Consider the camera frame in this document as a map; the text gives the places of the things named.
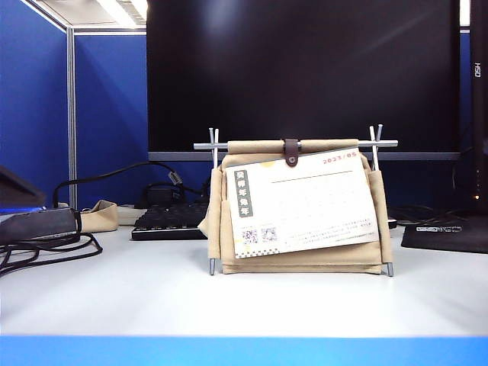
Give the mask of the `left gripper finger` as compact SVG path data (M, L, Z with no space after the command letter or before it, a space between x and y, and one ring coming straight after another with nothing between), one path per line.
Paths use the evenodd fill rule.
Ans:
M1 166L1 208L42 207L46 195L30 182Z

